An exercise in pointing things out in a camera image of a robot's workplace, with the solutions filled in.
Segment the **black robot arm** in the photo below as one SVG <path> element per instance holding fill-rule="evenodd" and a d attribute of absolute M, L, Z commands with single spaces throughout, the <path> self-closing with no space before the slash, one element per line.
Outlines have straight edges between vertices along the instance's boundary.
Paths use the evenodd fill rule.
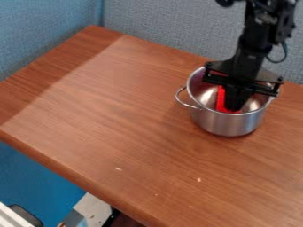
<path fill-rule="evenodd" d="M 223 7 L 246 1 L 246 21 L 235 55 L 205 64 L 205 81 L 225 89 L 225 108 L 238 112 L 247 100 L 278 95 L 285 78 L 263 68 L 265 59 L 278 64 L 287 58 L 286 40 L 297 28 L 298 0 L 215 0 Z"/>

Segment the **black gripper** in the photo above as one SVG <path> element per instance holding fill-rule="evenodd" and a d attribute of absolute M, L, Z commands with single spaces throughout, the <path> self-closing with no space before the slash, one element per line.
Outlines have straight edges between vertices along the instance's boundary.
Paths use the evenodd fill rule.
<path fill-rule="evenodd" d="M 205 81 L 225 87 L 225 107 L 229 111 L 239 111 L 255 94 L 278 95 L 285 79 L 262 67 L 267 54 L 267 51 L 238 47 L 230 59 L 205 64 Z"/>

